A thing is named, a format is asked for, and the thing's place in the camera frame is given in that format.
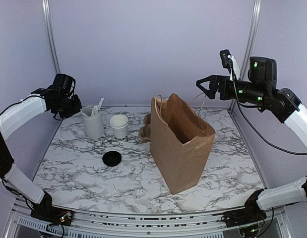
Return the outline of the brown cardboard box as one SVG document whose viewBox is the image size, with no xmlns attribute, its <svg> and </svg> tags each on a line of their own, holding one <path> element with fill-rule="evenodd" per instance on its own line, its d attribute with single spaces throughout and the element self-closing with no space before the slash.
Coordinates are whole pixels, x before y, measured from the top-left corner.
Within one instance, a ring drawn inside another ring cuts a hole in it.
<svg viewBox="0 0 307 238">
<path fill-rule="evenodd" d="M 152 98 L 150 153 L 170 193 L 196 186 L 215 138 L 214 128 L 173 93 Z"/>
</svg>

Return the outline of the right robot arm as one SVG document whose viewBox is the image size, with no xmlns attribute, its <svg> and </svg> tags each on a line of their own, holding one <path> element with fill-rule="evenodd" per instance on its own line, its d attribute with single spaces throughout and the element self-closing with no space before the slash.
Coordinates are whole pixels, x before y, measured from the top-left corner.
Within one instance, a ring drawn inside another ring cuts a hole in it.
<svg viewBox="0 0 307 238">
<path fill-rule="evenodd" d="M 270 111 L 284 123 L 307 148 L 307 109 L 296 94 L 288 89 L 277 89 L 276 60 L 265 57 L 249 58 L 249 81 L 240 80 L 236 58 L 228 51 L 221 51 L 223 68 L 230 76 L 211 75 L 200 79 L 196 86 L 209 98 L 220 94 L 221 100 L 235 99 L 237 105 L 250 103 L 260 112 Z M 307 201 L 307 175 L 295 182 L 275 189 L 255 191 L 245 202 L 240 218 L 251 222 L 260 211 L 283 205 Z"/>
</svg>

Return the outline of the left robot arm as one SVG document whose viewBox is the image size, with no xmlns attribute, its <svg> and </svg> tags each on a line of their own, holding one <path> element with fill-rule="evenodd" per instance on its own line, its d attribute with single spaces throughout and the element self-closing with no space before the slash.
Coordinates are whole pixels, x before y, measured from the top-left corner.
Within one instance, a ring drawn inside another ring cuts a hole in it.
<svg viewBox="0 0 307 238">
<path fill-rule="evenodd" d="M 82 104 L 75 88 L 73 77 L 56 74 L 50 86 L 32 91 L 0 113 L 0 179 L 32 202 L 34 211 L 47 221 L 57 217 L 52 197 L 16 165 L 10 150 L 16 140 L 30 139 L 33 144 L 34 131 L 44 131 L 44 127 L 35 121 L 36 117 L 50 112 L 55 120 L 61 121 L 77 114 Z"/>
</svg>

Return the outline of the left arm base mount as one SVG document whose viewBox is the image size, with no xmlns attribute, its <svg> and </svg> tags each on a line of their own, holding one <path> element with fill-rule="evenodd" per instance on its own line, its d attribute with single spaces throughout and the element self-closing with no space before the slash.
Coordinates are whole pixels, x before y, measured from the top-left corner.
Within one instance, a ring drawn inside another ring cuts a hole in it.
<svg viewBox="0 0 307 238">
<path fill-rule="evenodd" d="M 52 201 L 52 197 L 47 192 L 44 192 L 41 202 L 39 204 L 32 204 L 33 210 L 30 216 L 46 222 L 70 226 L 73 219 L 73 211 L 55 207 L 52 205 Z"/>
</svg>

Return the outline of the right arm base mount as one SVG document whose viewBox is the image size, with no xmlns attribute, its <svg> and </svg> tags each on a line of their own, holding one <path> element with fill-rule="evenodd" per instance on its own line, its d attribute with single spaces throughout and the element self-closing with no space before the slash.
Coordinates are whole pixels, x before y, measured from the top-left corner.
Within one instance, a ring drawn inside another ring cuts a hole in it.
<svg viewBox="0 0 307 238">
<path fill-rule="evenodd" d="M 257 204 L 258 196 L 264 191 L 260 189 L 255 191 L 245 202 L 244 208 L 232 210 L 223 213 L 221 221 L 225 222 L 227 228 L 241 226 L 248 223 L 254 223 L 265 220 L 267 215 Z"/>
</svg>

